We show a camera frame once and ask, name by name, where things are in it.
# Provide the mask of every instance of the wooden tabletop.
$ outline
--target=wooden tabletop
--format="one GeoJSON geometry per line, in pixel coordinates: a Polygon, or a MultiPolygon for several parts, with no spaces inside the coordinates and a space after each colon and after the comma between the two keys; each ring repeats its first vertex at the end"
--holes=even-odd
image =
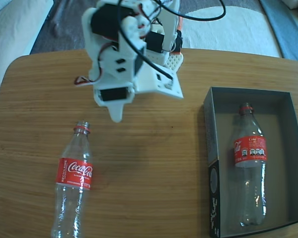
{"type": "MultiPolygon", "coordinates": [[[[84,50],[30,55],[0,89],[0,238],[49,238],[58,160],[78,120],[91,124],[95,179],[84,216],[87,238],[200,238],[209,234],[203,100],[210,86],[292,92],[298,62],[183,50],[184,100],[137,95],[113,123],[94,102],[84,50]]],[[[298,224],[253,237],[297,237],[298,224]]]]}

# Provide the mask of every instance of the plastic bottle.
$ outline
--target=plastic bottle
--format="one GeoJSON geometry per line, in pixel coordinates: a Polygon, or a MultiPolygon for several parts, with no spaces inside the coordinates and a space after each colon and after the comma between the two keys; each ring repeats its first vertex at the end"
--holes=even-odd
{"type": "Polygon", "coordinates": [[[81,220],[92,177],[89,123],[78,122],[59,162],[51,238],[82,238],[81,220]]]}
{"type": "Polygon", "coordinates": [[[250,103],[240,105],[240,130],[234,142],[235,166],[239,174],[238,223],[259,225],[266,216],[266,139],[250,103]]]}

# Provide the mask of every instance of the white sofa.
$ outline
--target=white sofa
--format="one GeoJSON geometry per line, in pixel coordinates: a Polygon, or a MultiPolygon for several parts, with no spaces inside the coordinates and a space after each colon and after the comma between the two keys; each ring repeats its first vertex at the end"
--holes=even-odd
{"type": "Polygon", "coordinates": [[[28,55],[53,0],[0,0],[0,86],[8,66],[28,55]]]}

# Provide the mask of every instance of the open box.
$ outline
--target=open box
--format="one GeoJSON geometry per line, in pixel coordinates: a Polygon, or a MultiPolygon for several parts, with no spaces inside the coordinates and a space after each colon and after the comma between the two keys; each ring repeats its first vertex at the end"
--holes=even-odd
{"type": "Polygon", "coordinates": [[[291,95],[212,87],[204,101],[210,181],[210,235],[237,237],[298,222],[298,123],[291,95]],[[266,217],[258,226],[238,225],[233,139],[238,109],[251,103],[267,140],[266,217]]]}

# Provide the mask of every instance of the red label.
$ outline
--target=red label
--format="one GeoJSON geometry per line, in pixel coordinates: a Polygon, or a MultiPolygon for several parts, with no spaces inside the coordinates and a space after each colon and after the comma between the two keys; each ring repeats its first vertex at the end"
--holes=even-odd
{"type": "Polygon", "coordinates": [[[266,139],[263,136],[245,136],[234,142],[235,163],[247,160],[267,160],[266,139]]]}
{"type": "Polygon", "coordinates": [[[90,190],[93,165],[82,160],[61,158],[56,183],[83,187],[90,190]]]}

